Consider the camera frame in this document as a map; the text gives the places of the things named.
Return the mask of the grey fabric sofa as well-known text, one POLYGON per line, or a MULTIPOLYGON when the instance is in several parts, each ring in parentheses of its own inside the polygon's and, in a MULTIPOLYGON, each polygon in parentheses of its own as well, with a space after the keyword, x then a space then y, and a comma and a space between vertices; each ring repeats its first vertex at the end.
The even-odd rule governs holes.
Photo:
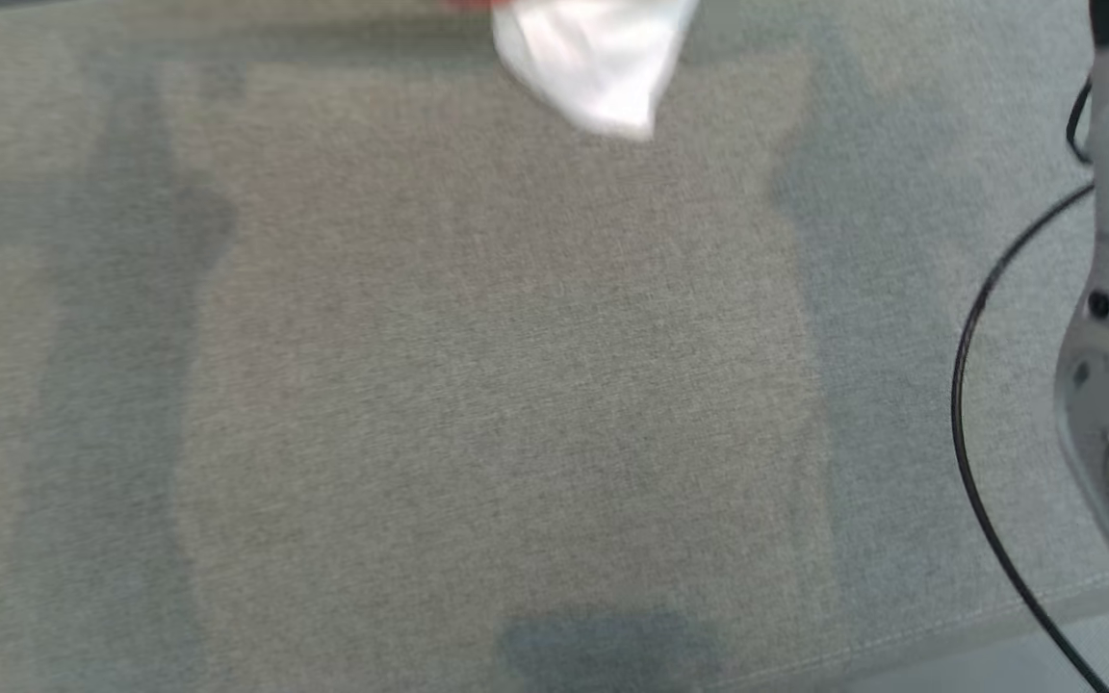
POLYGON ((840 693, 1036 636, 952 455, 1088 0, 0 0, 0 693, 840 693))

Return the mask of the red garment with thin stripes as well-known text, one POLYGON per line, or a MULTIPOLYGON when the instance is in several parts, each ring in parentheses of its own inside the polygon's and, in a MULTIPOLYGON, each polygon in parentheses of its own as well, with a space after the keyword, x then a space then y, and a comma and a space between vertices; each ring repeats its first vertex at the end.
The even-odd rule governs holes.
POLYGON ((573 128, 649 141, 701 0, 442 0, 490 18, 512 78, 573 128))

